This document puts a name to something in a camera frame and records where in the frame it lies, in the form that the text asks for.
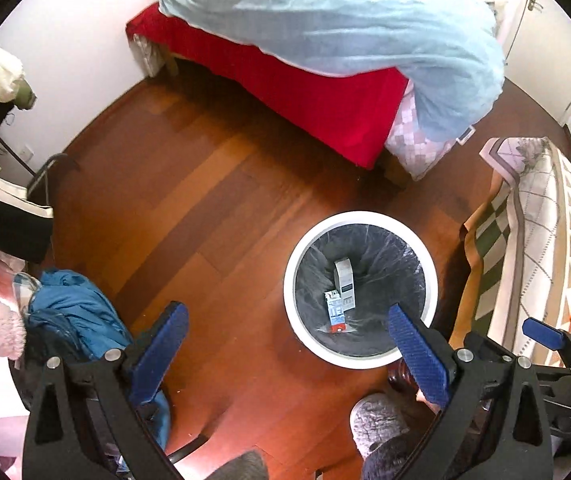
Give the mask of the blue orange milk carton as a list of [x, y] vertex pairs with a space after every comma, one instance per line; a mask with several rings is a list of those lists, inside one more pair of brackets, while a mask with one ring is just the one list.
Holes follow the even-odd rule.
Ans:
[[346, 330], [344, 300], [337, 290], [325, 293], [330, 328], [332, 333], [342, 333]]

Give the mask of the grey white carton box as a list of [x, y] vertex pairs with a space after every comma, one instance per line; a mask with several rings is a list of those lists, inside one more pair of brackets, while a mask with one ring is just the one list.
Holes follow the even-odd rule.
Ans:
[[343, 300], [343, 310], [353, 310], [356, 307], [355, 282], [351, 260], [348, 258], [334, 262], [334, 284]]

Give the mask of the grey slipper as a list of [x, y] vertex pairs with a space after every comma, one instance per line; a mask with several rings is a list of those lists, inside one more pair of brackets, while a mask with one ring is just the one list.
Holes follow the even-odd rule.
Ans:
[[349, 426], [362, 458], [368, 458], [385, 442], [409, 431], [403, 413], [383, 392], [371, 393], [359, 400], [349, 414]]

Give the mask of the checkered bed cover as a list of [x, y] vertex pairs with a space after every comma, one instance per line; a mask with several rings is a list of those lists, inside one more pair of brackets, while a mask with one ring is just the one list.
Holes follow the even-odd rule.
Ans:
[[464, 223], [471, 273], [450, 346], [475, 332], [558, 366], [558, 353], [525, 336], [522, 325], [535, 318], [571, 332], [571, 162], [547, 138], [492, 138], [479, 155], [493, 178]]

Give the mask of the blue jacket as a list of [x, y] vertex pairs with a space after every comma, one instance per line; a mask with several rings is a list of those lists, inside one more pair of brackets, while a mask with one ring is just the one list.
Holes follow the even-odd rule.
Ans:
[[25, 408], [31, 408], [42, 369], [52, 356], [69, 363], [91, 362], [133, 343], [110, 300], [84, 275], [71, 270], [46, 271], [41, 278], [19, 273], [13, 290], [26, 340], [11, 372]]

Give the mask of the black chair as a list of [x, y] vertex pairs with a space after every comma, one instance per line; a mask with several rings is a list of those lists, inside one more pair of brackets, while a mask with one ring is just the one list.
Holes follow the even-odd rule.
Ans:
[[0, 251], [33, 263], [46, 258], [54, 209], [28, 198], [27, 188], [0, 178]]

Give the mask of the pink checkered mattress sheet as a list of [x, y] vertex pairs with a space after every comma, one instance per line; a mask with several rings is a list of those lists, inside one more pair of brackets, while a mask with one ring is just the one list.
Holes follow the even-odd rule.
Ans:
[[455, 140], [437, 142], [427, 139], [419, 126], [415, 88], [409, 81], [385, 141], [386, 150], [396, 157], [413, 181], [419, 181], [455, 144]]

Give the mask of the red bed sheet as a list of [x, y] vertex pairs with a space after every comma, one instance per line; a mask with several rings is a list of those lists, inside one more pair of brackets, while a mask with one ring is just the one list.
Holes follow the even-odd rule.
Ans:
[[148, 39], [241, 84], [270, 110], [366, 169], [384, 150], [408, 85], [395, 68], [348, 77], [309, 73], [254, 46], [235, 44], [166, 16], [156, 3], [127, 23], [126, 34]]

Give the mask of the light blue blanket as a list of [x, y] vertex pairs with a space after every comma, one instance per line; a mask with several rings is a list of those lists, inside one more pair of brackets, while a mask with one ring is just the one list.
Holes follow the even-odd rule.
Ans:
[[505, 81], [502, 0], [159, 0], [188, 24], [328, 77], [395, 68], [415, 90], [423, 133], [461, 136]]

